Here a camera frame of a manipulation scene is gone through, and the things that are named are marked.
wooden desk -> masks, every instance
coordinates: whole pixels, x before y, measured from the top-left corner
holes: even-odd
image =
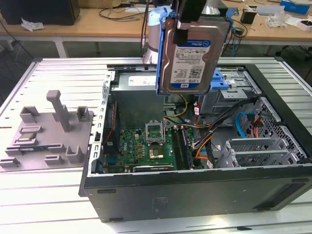
[[[278,3],[267,0],[259,0],[263,4],[278,5]],[[223,1],[228,7],[238,7],[243,9],[246,5],[259,5],[254,0],[247,3]],[[110,17],[118,18],[134,13],[115,13]],[[303,15],[292,14],[299,18]],[[240,21],[241,16],[233,16],[233,19]],[[67,57],[63,46],[64,41],[117,41],[117,42],[139,42],[141,36],[142,16],[136,16],[137,20],[131,22],[116,22],[101,18],[97,9],[81,9],[80,17],[73,26],[45,25],[44,30],[29,32],[20,25],[7,25],[7,30],[15,36],[17,40],[37,40],[53,41],[58,49],[61,58]],[[265,26],[267,17],[256,16],[252,25],[248,28],[247,36],[242,40],[242,44],[265,44],[265,45],[312,45],[312,32],[304,32],[295,26],[289,25],[287,28],[268,28]],[[0,40],[12,40],[6,31],[0,26]]]

motherboard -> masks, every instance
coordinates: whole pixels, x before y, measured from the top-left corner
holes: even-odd
[[[195,141],[193,130],[185,129],[185,142],[190,149]],[[116,155],[104,156],[105,173],[128,173],[133,171],[177,170],[179,148],[175,140],[177,130],[173,128],[121,129],[119,151]],[[188,153],[189,167],[192,167],[191,154]]]

floor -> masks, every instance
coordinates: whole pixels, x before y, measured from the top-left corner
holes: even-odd
[[[35,58],[58,58],[58,52],[53,42],[26,41],[23,46]],[[101,46],[101,57],[139,57],[139,43],[103,42]],[[65,47],[70,57],[96,57],[96,49],[93,42],[66,42]],[[262,45],[242,45],[237,57],[263,57],[266,46]],[[27,69],[32,59],[20,50],[18,44],[14,47],[14,52],[6,50],[0,52],[0,105],[10,94],[15,84],[18,82],[23,72]],[[280,46],[272,46],[268,56],[274,57],[275,52],[280,50]],[[231,52],[225,52],[224,57],[229,57]],[[312,66],[312,60],[305,61],[307,55],[298,49],[287,48],[282,53],[282,58],[301,76],[305,77]],[[307,82],[312,84],[312,72],[307,77]]]

white label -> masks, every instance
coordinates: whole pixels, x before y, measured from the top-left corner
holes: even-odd
[[[181,88],[190,83],[200,83],[204,73],[203,56],[210,47],[175,47],[175,58],[171,73],[171,83],[182,83]]]
[[[209,160],[207,160],[207,166],[208,166],[210,169],[214,168],[214,165],[213,165]]]
[[[216,145],[215,148],[219,151],[221,151],[221,145]]]
[[[131,76],[129,77],[129,86],[155,86],[156,76]]]
[[[227,79],[227,80],[225,80],[225,82],[226,82],[227,84],[235,84],[235,81],[232,80],[232,79]]]
[[[195,112],[195,115],[198,116],[198,115],[199,115],[199,108],[198,108],[198,107],[195,107],[195,108],[194,108],[194,112]]]

sticker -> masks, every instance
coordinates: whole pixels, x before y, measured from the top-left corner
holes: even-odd
[[[175,47],[171,84],[176,88],[194,88],[203,76],[203,57],[210,49],[209,40],[188,40]]]
[[[219,151],[221,151],[221,145],[216,145],[215,148]]]
[[[25,149],[20,149],[20,151],[34,151],[33,148],[25,148]]]
[[[227,84],[235,84],[235,81],[232,80],[232,79],[227,79],[227,80],[225,80],[225,82],[226,82]]]
[[[207,160],[207,166],[209,167],[209,169],[214,168],[214,165],[209,160]]]
[[[198,115],[199,115],[199,107],[195,107],[195,108],[194,108],[194,112],[195,112],[195,115],[198,116]]]
[[[155,86],[156,76],[131,76],[129,77],[129,86]]]

